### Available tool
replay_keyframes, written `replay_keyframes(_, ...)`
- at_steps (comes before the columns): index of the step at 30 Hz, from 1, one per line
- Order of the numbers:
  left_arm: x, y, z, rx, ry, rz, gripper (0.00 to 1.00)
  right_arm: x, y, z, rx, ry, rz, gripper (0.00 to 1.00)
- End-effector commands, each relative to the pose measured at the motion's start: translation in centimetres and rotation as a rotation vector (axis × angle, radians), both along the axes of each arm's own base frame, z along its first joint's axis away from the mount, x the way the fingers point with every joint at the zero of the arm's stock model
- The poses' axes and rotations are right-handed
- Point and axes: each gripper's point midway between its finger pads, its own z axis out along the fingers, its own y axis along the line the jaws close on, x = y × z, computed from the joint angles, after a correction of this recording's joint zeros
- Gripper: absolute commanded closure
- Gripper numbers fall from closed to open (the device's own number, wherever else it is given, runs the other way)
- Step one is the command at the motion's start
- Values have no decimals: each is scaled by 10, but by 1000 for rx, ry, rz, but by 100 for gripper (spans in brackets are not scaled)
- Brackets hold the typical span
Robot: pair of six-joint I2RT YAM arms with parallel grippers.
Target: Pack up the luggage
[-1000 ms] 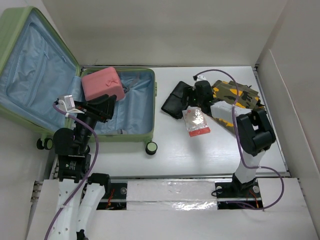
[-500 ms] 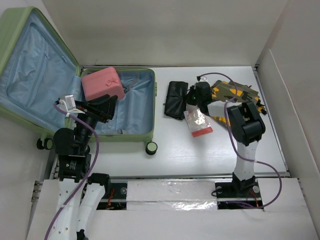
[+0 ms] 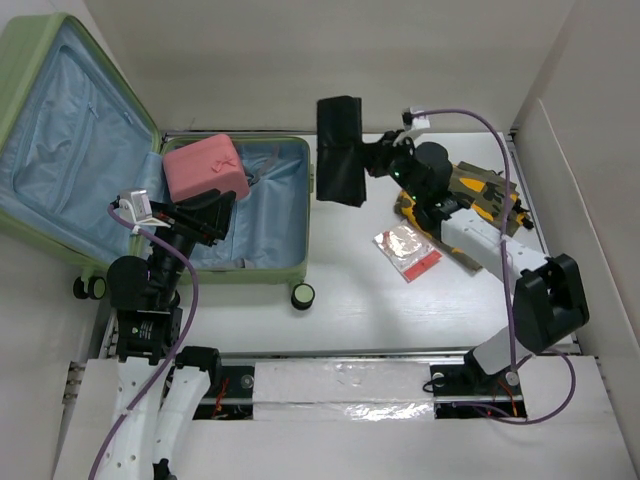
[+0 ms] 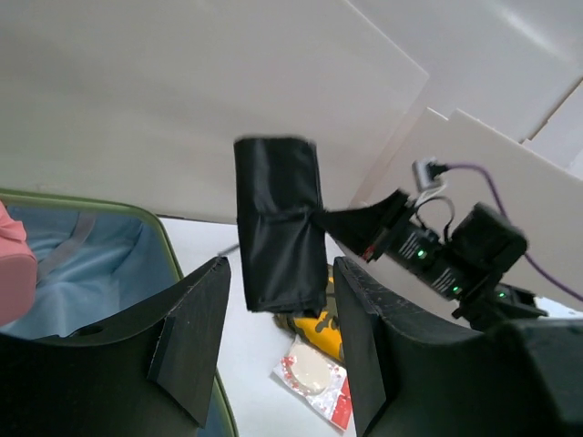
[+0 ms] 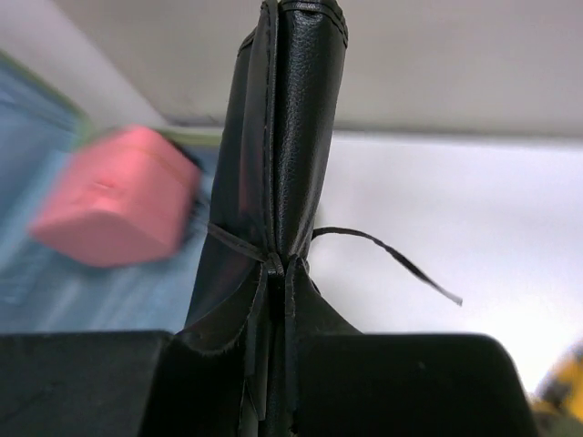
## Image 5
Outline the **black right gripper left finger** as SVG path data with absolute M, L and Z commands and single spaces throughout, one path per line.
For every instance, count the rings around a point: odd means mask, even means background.
M 242 370 L 164 331 L 1 338 L 4 436 L 235 436 Z

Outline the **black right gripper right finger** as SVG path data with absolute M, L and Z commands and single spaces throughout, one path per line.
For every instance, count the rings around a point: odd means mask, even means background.
M 475 334 L 325 335 L 299 349 L 301 436 L 535 436 L 502 345 Z

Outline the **black leather roll pouch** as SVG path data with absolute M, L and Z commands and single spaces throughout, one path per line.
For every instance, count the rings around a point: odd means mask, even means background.
M 184 329 L 186 436 L 382 436 L 411 424 L 378 341 L 307 261 L 348 30 L 334 1 L 266 1 L 242 43 Z

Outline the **yellow camouflage fabric pouch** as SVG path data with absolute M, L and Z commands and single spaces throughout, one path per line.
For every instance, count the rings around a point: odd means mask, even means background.
M 582 341 L 550 370 L 530 408 L 539 436 L 582 435 Z

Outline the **pink box with chrome handle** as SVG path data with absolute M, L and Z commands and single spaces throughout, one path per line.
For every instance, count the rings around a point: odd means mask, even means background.
M 75 152 L 29 234 L 94 267 L 176 253 L 198 195 L 199 166 L 157 131 L 129 126 Z

